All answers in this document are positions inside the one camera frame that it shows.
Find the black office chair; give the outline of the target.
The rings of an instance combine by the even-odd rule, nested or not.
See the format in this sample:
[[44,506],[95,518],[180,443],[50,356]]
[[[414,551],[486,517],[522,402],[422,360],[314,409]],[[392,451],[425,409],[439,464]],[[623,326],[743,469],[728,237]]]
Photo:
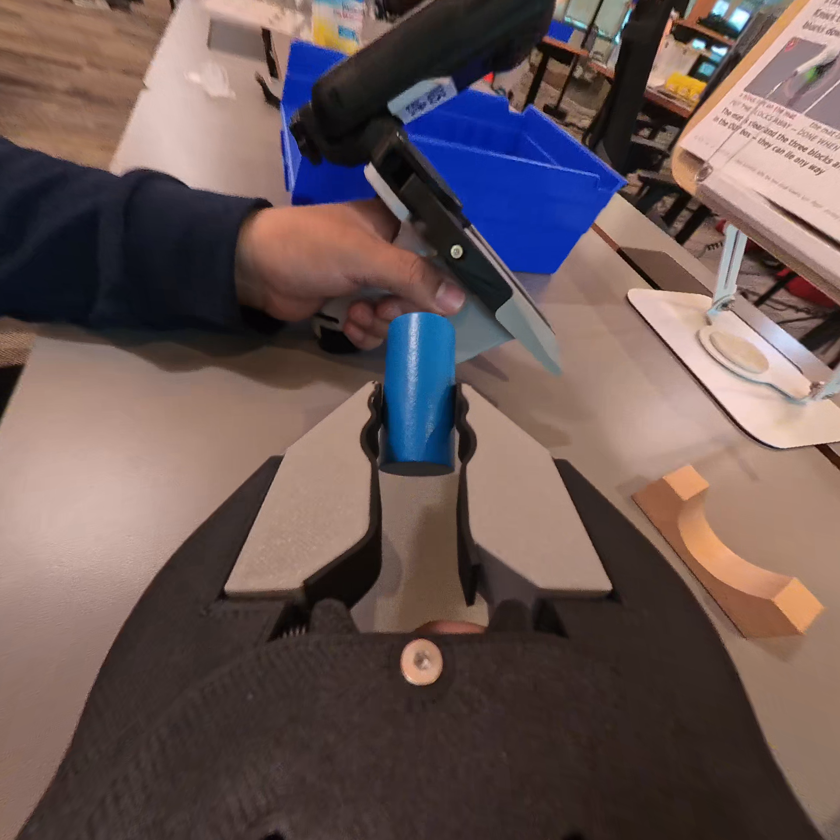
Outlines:
[[673,8],[672,1],[636,2],[623,28],[610,89],[589,129],[589,149],[619,175],[627,171],[636,118]]

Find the blue plastic bin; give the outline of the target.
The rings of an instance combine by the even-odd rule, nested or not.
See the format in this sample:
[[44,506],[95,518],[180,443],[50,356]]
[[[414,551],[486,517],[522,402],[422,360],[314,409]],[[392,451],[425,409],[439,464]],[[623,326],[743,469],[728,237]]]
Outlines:
[[[343,55],[295,39],[280,100],[285,182],[293,205],[374,196],[363,167],[312,164],[289,123]],[[626,180],[534,107],[468,89],[410,122],[410,140],[446,180],[465,215],[514,272],[552,275]]]

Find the person's left hand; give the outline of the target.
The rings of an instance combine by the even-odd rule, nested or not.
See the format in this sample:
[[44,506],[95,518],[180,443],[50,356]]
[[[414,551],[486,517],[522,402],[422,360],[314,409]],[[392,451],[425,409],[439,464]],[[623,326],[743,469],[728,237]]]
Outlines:
[[348,298],[343,334],[360,350],[379,347],[405,313],[456,315],[466,294],[395,244],[400,227],[379,199],[260,210],[238,235],[237,300],[279,321],[301,322],[325,302]]

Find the blue cylinder block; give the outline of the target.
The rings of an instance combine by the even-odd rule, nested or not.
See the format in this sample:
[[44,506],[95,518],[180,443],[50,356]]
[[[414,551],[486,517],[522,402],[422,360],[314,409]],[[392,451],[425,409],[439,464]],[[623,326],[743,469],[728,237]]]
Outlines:
[[381,469],[399,476],[445,476],[455,469],[455,329],[415,312],[387,333]]

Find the person's left forearm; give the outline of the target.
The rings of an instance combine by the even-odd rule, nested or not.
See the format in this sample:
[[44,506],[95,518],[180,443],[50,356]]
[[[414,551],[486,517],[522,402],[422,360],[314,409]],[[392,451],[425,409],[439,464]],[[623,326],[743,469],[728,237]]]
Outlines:
[[1,315],[90,329],[243,326],[240,228],[270,204],[1,139]]

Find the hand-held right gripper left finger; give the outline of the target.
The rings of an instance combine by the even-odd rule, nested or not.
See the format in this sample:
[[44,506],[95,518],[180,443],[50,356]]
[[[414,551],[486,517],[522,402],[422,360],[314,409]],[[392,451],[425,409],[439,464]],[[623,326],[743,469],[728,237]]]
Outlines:
[[382,387],[369,382],[281,457],[230,575],[230,599],[353,607],[382,569],[378,436]]

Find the wooden arch block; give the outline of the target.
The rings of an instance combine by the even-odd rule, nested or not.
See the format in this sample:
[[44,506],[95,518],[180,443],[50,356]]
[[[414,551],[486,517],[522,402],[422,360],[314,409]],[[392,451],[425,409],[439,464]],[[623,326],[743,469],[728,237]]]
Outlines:
[[648,483],[632,498],[746,638],[804,635],[825,608],[797,578],[748,562],[707,519],[709,484],[692,465]]

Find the white document stand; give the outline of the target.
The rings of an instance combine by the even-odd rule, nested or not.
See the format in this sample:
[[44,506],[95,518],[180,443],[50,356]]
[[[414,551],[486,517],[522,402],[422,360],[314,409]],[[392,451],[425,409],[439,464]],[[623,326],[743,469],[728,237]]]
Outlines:
[[687,191],[727,219],[713,294],[635,289],[628,302],[743,432],[771,448],[833,445],[839,440],[838,373],[806,375],[758,328],[734,311],[749,240],[799,270],[825,294],[838,291],[838,241],[789,213],[723,163],[680,146],[672,172]]

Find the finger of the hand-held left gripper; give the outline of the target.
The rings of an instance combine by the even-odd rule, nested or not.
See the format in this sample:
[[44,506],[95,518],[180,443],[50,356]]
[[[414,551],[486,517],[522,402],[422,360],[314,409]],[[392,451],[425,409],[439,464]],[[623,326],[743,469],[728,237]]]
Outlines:
[[497,310],[499,323],[521,343],[527,344],[531,350],[534,350],[536,346],[539,346],[542,350],[557,350],[559,345],[550,322],[543,316],[535,301],[531,299],[519,278],[509,269],[473,224],[468,226],[468,235],[478,246],[481,254],[487,257],[498,270],[501,278],[507,282],[511,290],[511,298],[501,304]]
[[453,326],[457,364],[502,344],[519,341],[547,372],[553,375],[561,372],[554,331],[527,296],[514,294],[494,312],[476,296],[468,296],[464,307],[454,315]]

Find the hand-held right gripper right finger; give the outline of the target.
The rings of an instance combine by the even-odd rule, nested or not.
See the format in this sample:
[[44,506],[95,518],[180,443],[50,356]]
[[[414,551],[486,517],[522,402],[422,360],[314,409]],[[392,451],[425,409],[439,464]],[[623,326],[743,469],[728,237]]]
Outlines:
[[613,585],[548,449],[470,385],[456,389],[458,579],[466,603],[597,598]]

